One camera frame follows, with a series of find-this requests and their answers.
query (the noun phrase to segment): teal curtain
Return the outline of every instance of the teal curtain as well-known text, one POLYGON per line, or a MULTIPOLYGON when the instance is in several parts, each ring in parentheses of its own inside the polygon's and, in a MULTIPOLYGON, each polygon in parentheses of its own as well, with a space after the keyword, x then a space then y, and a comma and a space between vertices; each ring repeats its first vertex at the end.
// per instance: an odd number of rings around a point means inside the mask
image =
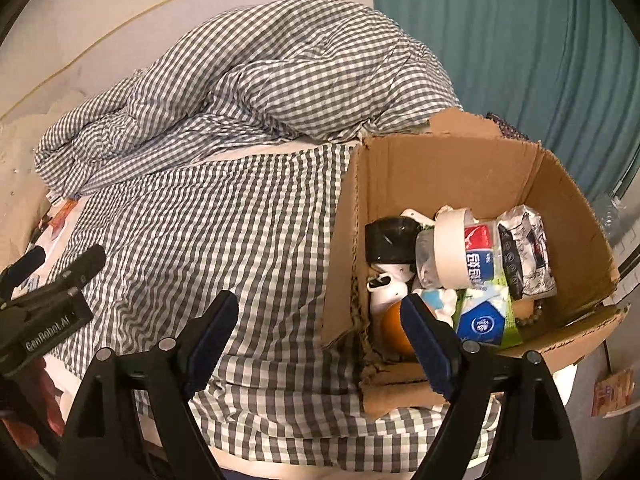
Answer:
POLYGON ((562 161, 592 200, 638 168, 640 47, 610 0, 374 0, 441 60, 465 110, 562 161))

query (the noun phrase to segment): white tape roll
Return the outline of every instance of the white tape roll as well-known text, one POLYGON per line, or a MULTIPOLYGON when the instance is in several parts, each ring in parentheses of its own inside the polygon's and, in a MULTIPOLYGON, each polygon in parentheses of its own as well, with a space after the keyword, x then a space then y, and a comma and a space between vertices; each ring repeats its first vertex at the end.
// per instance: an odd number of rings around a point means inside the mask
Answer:
POLYGON ((472 224, 469 209, 443 211, 436 216, 433 249, 436 270, 444 288, 469 288, 471 280, 466 269, 465 223, 472 224))

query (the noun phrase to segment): screw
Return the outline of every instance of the screw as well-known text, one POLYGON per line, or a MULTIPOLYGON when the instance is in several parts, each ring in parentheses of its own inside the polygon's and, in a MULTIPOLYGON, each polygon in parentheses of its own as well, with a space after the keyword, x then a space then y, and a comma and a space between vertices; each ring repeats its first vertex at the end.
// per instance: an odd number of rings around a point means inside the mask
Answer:
POLYGON ((542 362, 542 355, 535 350, 529 350, 526 354, 527 361, 532 364, 539 365, 542 362))
POLYGON ((164 352, 168 352, 175 347, 175 339, 173 337, 165 337, 158 343, 158 348, 164 352))
POLYGON ((113 354, 111 348, 100 348, 95 353, 95 358, 98 359, 98 361, 106 361, 109 357, 111 357, 111 354, 113 354))
POLYGON ((462 349, 469 354, 477 354, 480 351, 480 345, 476 341, 467 339, 462 343, 462 349))

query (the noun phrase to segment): blue packaging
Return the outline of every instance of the blue packaging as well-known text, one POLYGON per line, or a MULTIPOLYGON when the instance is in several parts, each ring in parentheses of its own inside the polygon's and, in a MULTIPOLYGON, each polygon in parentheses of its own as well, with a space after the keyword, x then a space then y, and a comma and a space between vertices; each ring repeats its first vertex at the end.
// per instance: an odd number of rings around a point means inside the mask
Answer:
POLYGON ((510 306, 509 288, 487 284, 469 288, 461 299, 456 333, 462 340, 499 346, 510 306))
POLYGON ((490 282, 494 278, 494 252, 491 249, 467 251, 466 268, 474 285, 490 282))

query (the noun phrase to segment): gray checkered bedding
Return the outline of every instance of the gray checkered bedding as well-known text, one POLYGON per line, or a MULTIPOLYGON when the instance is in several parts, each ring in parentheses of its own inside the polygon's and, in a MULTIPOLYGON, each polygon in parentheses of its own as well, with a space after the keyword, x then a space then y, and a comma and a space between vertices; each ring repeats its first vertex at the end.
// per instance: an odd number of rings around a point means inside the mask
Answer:
MULTIPOLYGON (((367 420, 353 339, 319 343, 340 180, 364 129, 398 131, 459 106, 435 56, 359 4, 287 0, 216 16, 148 70, 63 116, 36 168, 64 196, 92 194, 55 275, 99 242, 91 324, 54 354, 82 376, 97 348, 149 348, 221 289, 240 319, 192 410, 211 445, 249 460, 414 470, 441 410, 367 420), (308 135, 285 155, 194 162, 308 135)), ((148 400, 138 397, 141 413, 148 400)), ((498 405, 475 456, 486 454, 498 405)))

